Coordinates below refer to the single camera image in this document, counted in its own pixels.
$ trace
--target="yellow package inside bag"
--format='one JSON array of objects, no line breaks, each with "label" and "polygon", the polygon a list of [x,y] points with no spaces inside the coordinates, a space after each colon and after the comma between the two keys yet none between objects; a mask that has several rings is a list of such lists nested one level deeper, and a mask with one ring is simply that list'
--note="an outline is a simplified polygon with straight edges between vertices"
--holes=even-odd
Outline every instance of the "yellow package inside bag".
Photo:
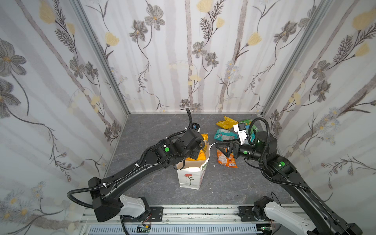
[{"label": "yellow package inside bag", "polygon": [[216,124],[223,129],[230,130],[233,128],[234,125],[238,124],[239,122],[235,121],[234,119],[231,119],[229,117],[224,117],[224,121],[219,121]]},{"label": "yellow package inside bag", "polygon": [[199,157],[197,158],[197,160],[194,160],[192,158],[187,158],[186,161],[202,161],[202,160],[206,160],[206,151],[208,150],[208,147],[209,147],[209,141],[208,141],[209,137],[208,137],[208,134],[201,134],[201,135],[204,138],[205,147],[200,150]]}]

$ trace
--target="white paper bag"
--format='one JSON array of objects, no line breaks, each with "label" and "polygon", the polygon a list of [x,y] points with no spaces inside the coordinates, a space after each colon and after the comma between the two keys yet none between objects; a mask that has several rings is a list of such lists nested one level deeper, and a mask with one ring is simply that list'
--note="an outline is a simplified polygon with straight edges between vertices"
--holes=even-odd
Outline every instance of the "white paper bag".
[{"label": "white paper bag", "polygon": [[[208,161],[210,157],[210,148],[212,145],[209,146],[206,160],[185,161],[184,168],[177,171],[177,177],[179,178],[180,187],[193,188],[193,189],[200,188],[202,178],[204,177],[204,174],[205,174],[206,166],[208,165]],[[183,166],[183,162],[179,162],[176,165],[176,168],[180,169],[182,166]]]}]

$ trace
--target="floral wallpaper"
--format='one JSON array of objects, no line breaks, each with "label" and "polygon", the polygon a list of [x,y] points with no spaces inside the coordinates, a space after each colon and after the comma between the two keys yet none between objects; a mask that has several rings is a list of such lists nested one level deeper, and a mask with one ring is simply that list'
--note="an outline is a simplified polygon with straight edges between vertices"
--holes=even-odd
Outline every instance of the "floral wallpaper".
[{"label": "floral wallpaper", "polygon": [[318,0],[80,0],[132,112],[261,112]]},{"label": "floral wallpaper", "polygon": [[104,176],[121,110],[69,2],[0,3],[2,233],[78,234],[66,193]]},{"label": "floral wallpaper", "polygon": [[374,234],[376,4],[332,3],[264,114],[283,155],[349,223]]}]

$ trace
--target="gray marble surface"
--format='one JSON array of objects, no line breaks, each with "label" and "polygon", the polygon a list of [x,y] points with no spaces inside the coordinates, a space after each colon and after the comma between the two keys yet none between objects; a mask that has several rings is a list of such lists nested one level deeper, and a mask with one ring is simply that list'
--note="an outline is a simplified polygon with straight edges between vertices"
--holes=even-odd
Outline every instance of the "gray marble surface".
[{"label": "gray marble surface", "polygon": [[[229,114],[228,117],[242,121],[256,115]],[[193,122],[201,125],[201,133],[208,133],[209,143],[217,142],[214,134],[219,128],[216,122],[223,114],[192,114]],[[131,114],[119,140],[108,174],[114,174],[140,158],[141,153],[166,136],[188,125],[186,114]],[[279,185],[270,183],[257,169],[238,158],[238,168],[229,168],[217,162],[216,148],[211,148],[202,184],[199,190],[181,188],[174,168],[168,167],[145,177],[130,188],[126,195],[145,197],[150,205],[212,205],[253,204],[260,197],[270,197],[274,192],[280,202],[291,203],[289,194]]]}]

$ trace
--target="yellow snack bag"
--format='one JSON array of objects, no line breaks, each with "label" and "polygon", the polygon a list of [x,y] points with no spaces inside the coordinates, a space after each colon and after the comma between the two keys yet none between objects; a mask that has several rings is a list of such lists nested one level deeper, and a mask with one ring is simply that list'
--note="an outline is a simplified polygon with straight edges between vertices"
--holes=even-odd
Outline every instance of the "yellow snack bag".
[{"label": "yellow snack bag", "polygon": [[208,146],[209,146],[209,141],[208,141],[209,140],[209,136],[208,136],[208,134],[201,134],[201,135],[204,138],[205,147],[200,150],[199,157],[197,158],[197,160],[194,160],[192,158],[187,158],[186,161],[202,161],[202,160],[206,160],[206,151],[208,150]]},{"label": "yellow snack bag", "polygon": [[227,158],[220,150],[217,149],[218,163],[227,167],[238,168],[235,162],[234,155],[230,153],[230,157]]},{"label": "yellow snack bag", "polygon": [[230,130],[231,128],[233,128],[234,125],[236,125],[238,123],[239,122],[225,116],[224,121],[219,121],[216,124],[218,126],[222,127],[223,129]]}]

